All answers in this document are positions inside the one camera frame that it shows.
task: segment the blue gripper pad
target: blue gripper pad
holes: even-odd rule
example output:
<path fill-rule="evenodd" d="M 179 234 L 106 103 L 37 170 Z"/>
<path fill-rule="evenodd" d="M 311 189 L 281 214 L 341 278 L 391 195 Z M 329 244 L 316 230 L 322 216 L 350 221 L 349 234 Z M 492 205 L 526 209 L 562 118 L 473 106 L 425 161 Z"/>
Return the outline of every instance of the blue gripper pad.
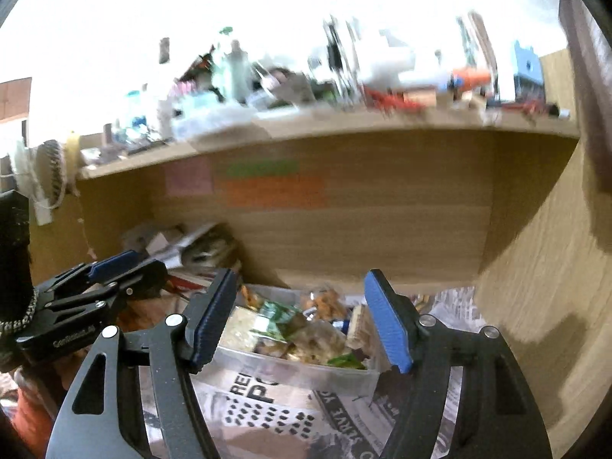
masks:
<path fill-rule="evenodd" d="M 133 250 L 128 250 L 92 265 L 88 274 L 88 280 L 92 284 L 106 283 L 124 272 L 135 268 L 139 262 L 138 254 Z"/>
<path fill-rule="evenodd" d="M 234 303 L 238 276 L 228 269 L 219 269 L 206 294 L 194 295 L 183 315 L 189 320 L 185 339 L 192 347 L 190 371 L 196 374 L 212 360 Z"/>
<path fill-rule="evenodd" d="M 387 352 L 390 363 L 396 365 L 400 373 L 407 373 L 412 367 L 408 332 L 389 299 L 390 295 L 395 296 L 396 293 L 391 289 L 386 280 L 384 280 L 386 285 L 382 285 L 376 277 L 376 273 L 382 276 L 380 271 L 369 271 L 365 276 L 365 300 L 368 303 L 369 311 L 372 314 L 374 324 L 378 329 L 378 335 Z"/>

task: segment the red object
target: red object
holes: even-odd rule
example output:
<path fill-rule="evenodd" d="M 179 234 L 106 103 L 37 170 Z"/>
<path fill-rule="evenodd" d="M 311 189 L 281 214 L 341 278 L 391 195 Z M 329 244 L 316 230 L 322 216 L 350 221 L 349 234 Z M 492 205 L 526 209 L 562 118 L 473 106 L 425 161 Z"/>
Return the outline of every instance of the red object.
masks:
<path fill-rule="evenodd" d="M 363 93 L 371 98 L 375 108 L 385 112 L 389 112 L 392 109 L 408 112 L 420 112 L 425 108 L 422 103 L 417 101 L 404 99 L 399 96 L 395 96 L 394 94 L 381 93 L 380 91 L 371 90 L 367 86 L 363 87 Z"/>
<path fill-rule="evenodd" d="M 168 290 L 168 288 L 166 288 L 166 290 L 169 291 L 170 293 L 178 293 L 178 292 L 184 293 L 184 292 L 199 291 L 209 286 L 210 283 L 212 283 L 212 280 L 214 279 L 214 278 L 211 278 L 210 281 L 203 280 L 201 281 L 201 283 L 194 283 L 185 278 L 175 276 L 175 274 L 176 273 L 168 275 L 168 283 L 170 283 L 173 290 L 170 291 Z"/>
<path fill-rule="evenodd" d="M 520 111 L 524 114 L 547 114 L 549 112 L 549 106 L 541 100 L 529 100 L 522 103 L 502 103 L 500 105 L 502 110 Z"/>
<path fill-rule="evenodd" d="M 32 453 L 44 459 L 53 422 L 45 408 L 31 401 L 21 388 L 17 390 L 17 412 L 13 427 Z"/>
<path fill-rule="evenodd" d="M 457 88 L 459 92 L 470 91 L 478 86 L 491 84 L 491 72 L 487 69 L 475 69 L 473 67 L 454 69 L 453 76 L 463 79 L 463 84 Z"/>

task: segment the metal screw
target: metal screw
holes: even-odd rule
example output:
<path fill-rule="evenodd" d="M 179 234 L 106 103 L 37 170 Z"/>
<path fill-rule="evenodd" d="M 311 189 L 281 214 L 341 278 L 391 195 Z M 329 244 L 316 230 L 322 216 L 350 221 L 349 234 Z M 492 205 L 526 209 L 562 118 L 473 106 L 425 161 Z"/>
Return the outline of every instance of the metal screw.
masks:
<path fill-rule="evenodd" d="M 102 330 L 102 336 L 106 339 L 112 339 L 119 332 L 119 328 L 117 328 L 114 324 L 111 326 L 106 326 Z"/>
<path fill-rule="evenodd" d="M 495 326 L 485 326 L 482 331 L 490 339 L 496 339 L 500 335 L 500 330 L 495 328 Z"/>
<path fill-rule="evenodd" d="M 168 326 L 178 326 L 183 322 L 183 316 L 180 314 L 170 314 L 166 317 L 166 324 Z"/>
<path fill-rule="evenodd" d="M 431 314 L 423 314 L 418 319 L 418 322 L 420 323 L 421 326 L 425 326 L 427 328 L 431 328 L 434 324 L 436 324 L 436 318 L 433 317 L 433 315 L 431 315 Z"/>

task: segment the paper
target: paper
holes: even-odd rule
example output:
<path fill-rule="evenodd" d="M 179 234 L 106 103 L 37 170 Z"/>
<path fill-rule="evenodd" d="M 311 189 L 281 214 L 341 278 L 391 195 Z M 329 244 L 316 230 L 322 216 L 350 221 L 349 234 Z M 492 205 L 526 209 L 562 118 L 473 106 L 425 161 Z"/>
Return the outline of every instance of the paper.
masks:
<path fill-rule="evenodd" d="M 430 312 L 450 328 L 478 332 L 486 323 L 473 296 L 474 288 L 444 291 L 435 296 Z M 449 452 L 462 369 L 451 368 L 432 459 Z M 192 376 L 192 384 L 223 459 L 378 459 L 412 391 L 414 378 L 412 373 L 400 374 L 397 368 L 384 372 L 371 402 L 265 381 L 215 368 L 215 364 Z M 141 386 L 149 441 L 163 459 L 168 456 L 159 430 L 149 368 L 141 369 Z"/>

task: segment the wood grain surface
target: wood grain surface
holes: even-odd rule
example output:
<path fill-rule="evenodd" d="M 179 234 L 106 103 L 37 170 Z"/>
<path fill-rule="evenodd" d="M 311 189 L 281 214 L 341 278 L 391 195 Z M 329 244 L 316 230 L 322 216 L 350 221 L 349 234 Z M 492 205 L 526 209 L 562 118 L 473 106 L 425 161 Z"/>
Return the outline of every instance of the wood grain surface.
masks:
<path fill-rule="evenodd" d="M 582 142 L 557 140 L 551 154 L 544 141 L 498 137 L 477 304 L 518 358 L 559 458 L 612 383 L 612 198 Z"/>
<path fill-rule="evenodd" d="M 28 116 L 32 78 L 0 83 L 0 120 Z"/>
<path fill-rule="evenodd" d="M 216 153 L 239 146 L 338 134 L 379 133 L 384 136 L 384 133 L 389 131 L 480 130 L 579 137 L 578 127 L 573 120 L 553 119 L 548 116 L 531 118 L 520 112 L 502 112 L 497 109 L 481 112 L 467 108 L 429 108 L 421 113 L 407 114 L 383 113 L 365 107 L 344 112 L 322 105 L 299 111 L 290 109 L 290 115 L 286 116 L 264 114 L 265 112 L 261 113 L 262 117 L 255 117 L 247 125 L 203 133 L 189 141 L 154 148 L 103 166 L 88 166 L 80 171 L 80 178 L 95 179 L 191 157 L 198 153 Z"/>
<path fill-rule="evenodd" d="M 396 285 L 457 285 L 478 273 L 492 201 L 494 133 L 410 131 L 292 140 L 210 155 L 215 193 L 167 197 L 150 168 L 155 217 L 166 224 L 221 220 L 246 252 L 251 281 L 335 281 L 359 288 L 380 267 Z M 293 160 L 311 202 L 268 197 L 232 203 L 260 179 L 228 177 L 246 161 Z M 231 191 L 228 200 L 226 192 Z"/>
<path fill-rule="evenodd" d="M 30 255 L 35 285 L 75 266 L 90 262 L 83 227 L 99 259 L 121 252 L 120 236 L 152 217 L 149 195 L 138 172 L 117 174 L 94 181 L 78 182 L 77 197 L 67 195 L 53 222 L 37 226 L 30 205 Z"/>
<path fill-rule="evenodd" d="M 556 103 L 561 109 L 568 109 L 571 118 L 576 119 L 576 97 L 574 75 L 571 68 L 570 52 L 567 48 L 540 58 L 544 73 L 546 101 Z"/>

